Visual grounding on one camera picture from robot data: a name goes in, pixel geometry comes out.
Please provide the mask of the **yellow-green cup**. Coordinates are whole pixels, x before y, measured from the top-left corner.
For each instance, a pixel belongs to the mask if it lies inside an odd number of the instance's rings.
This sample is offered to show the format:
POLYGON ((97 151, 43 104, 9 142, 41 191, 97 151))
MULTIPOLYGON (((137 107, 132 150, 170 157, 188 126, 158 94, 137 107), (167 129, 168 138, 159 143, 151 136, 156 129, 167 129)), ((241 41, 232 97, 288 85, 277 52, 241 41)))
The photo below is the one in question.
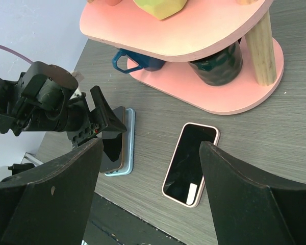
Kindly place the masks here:
POLYGON ((146 13, 163 20, 181 11, 187 0, 133 0, 133 2, 146 13))

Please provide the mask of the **blue mug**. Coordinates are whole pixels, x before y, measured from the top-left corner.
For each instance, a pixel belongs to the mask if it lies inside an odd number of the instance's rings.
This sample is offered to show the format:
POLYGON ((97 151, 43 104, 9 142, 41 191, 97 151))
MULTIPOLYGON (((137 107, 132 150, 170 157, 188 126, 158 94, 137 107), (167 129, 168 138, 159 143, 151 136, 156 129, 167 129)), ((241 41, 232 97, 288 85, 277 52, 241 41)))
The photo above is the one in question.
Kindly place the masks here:
POLYGON ((158 71, 165 65, 165 63, 166 61, 164 60, 153 58, 151 56, 143 55, 143 54, 125 50, 122 48, 118 50, 118 52, 112 59, 113 67, 117 71, 124 73, 124 74, 129 74, 129 73, 132 73, 138 70, 142 70, 142 69, 147 70, 147 71, 158 71), (137 66, 133 68, 129 68, 129 69, 121 69, 117 64, 118 60, 121 57, 128 57, 130 60, 135 62, 137 66))

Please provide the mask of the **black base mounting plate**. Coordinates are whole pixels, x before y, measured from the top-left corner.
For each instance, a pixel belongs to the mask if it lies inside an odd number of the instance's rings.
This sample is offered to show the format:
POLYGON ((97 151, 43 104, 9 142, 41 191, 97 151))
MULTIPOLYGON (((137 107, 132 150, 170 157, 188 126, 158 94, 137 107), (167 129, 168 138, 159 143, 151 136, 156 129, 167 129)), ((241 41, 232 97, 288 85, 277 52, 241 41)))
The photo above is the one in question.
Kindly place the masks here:
POLYGON ((82 244, 183 244, 99 194, 93 196, 82 244))

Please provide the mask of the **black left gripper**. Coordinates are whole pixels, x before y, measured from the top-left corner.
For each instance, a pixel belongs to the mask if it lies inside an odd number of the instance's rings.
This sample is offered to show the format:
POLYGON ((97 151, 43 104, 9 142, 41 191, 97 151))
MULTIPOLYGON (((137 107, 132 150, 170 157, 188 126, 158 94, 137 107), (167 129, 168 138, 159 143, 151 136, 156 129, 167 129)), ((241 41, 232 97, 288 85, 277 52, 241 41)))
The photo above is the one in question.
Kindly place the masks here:
POLYGON ((127 131, 123 123, 124 109, 120 112, 120 119, 109 106, 99 86, 92 87, 90 93, 95 105, 93 110, 89 110, 84 92, 67 100, 65 91, 59 90, 62 104, 58 113, 60 121, 55 131, 66 132, 73 148, 95 138, 98 133, 101 133, 102 139, 114 139, 127 131))

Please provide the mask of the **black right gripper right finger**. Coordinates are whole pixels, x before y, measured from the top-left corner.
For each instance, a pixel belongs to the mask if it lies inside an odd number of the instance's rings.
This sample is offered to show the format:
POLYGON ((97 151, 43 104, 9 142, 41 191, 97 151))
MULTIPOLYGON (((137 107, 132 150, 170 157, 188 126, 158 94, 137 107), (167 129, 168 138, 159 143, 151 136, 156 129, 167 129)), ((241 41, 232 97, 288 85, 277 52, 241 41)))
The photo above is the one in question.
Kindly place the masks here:
POLYGON ((306 184, 207 141, 199 155, 219 244, 306 244, 306 184))

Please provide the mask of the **pink three-tier wooden shelf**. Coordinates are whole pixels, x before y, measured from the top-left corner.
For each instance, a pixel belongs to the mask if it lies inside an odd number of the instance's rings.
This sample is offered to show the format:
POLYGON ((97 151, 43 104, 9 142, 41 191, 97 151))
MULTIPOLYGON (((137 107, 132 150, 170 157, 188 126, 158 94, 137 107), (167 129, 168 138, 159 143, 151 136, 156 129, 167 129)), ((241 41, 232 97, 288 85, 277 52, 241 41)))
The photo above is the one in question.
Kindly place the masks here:
POLYGON ((188 1, 178 14, 156 18, 133 1, 110 7, 87 3, 80 30, 88 38, 134 51, 166 63, 159 71, 131 73, 136 80, 213 114, 250 110, 277 88, 284 72, 284 54, 272 37, 272 1, 188 1), (230 83, 210 86, 190 62, 240 41, 243 67, 230 83))

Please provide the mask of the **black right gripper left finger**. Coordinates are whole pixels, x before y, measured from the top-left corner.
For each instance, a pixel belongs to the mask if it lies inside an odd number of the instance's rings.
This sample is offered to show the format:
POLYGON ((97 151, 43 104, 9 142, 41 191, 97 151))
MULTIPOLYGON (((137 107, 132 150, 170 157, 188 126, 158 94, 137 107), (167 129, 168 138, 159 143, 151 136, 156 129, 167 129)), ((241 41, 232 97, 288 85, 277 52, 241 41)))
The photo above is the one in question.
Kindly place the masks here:
POLYGON ((81 244, 103 155, 94 138, 0 182, 0 244, 81 244))

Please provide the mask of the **light blue phone case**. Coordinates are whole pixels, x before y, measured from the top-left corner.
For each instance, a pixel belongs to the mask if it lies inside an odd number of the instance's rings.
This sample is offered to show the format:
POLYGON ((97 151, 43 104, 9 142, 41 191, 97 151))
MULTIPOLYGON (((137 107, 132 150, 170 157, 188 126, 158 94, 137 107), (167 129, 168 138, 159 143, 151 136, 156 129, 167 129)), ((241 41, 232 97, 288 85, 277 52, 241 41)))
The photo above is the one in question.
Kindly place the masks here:
POLYGON ((133 159, 134 159, 134 138, 135 138, 135 120, 136 113, 132 108, 125 110, 125 122, 127 126, 126 138, 126 153, 124 155, 124 166, 121 169, 105 173, 105 176, 124 176, 129 175, 133 170, 133 159))

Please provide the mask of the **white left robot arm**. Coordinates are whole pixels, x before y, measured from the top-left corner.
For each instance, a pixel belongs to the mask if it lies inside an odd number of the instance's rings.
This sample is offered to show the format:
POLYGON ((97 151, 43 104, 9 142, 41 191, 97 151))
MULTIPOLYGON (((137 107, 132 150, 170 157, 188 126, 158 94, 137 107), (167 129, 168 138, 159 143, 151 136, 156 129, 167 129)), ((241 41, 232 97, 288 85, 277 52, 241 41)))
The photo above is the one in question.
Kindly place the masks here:
POLYGON ((93 110, 84 92, 75 94, 78 86, 65 69, 39 61, 22 72, 18 81, 0 78, 0 133, 66 132, 77 148, 102 131, 126 132, 99 86, 90 90, 93 110))

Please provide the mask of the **dark teal mug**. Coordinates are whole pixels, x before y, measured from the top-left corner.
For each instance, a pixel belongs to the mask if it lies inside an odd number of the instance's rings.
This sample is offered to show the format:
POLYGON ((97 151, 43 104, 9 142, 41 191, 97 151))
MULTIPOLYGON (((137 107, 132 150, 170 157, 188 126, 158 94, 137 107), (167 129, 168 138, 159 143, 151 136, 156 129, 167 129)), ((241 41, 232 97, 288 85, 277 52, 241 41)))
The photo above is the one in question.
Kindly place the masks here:
POLYGON ((240 42, 241 39, 213 55, 189 62, 189 65, 208 85, 228 84, 238 76, 243 66, 240 42))

